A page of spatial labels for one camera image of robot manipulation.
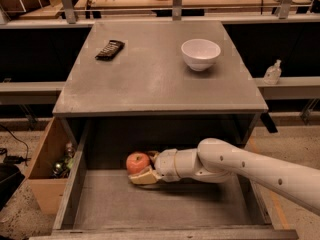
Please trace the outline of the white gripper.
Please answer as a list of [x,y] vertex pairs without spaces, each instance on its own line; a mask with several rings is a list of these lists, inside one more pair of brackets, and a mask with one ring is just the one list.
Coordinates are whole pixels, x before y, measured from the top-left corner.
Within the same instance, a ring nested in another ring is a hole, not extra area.
[[147,156],[151,165],[155,166],[155,170],[148,166],[137,174],[129,175],[129,180],[135,185],[156,184],[160,179],[165,182],[177,182],[180,180],[175,168],[176,149],[169,149],[161,152],[147,151]]

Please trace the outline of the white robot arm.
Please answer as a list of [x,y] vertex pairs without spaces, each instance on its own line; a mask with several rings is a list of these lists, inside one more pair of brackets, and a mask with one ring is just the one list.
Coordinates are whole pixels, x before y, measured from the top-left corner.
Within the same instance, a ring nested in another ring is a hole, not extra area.
[[204,139],[194,149],[164,150],[128,178],[135,185],[182,179],[222,183],[233,173],[320,214],[319,170],[252,153],[216,138]]

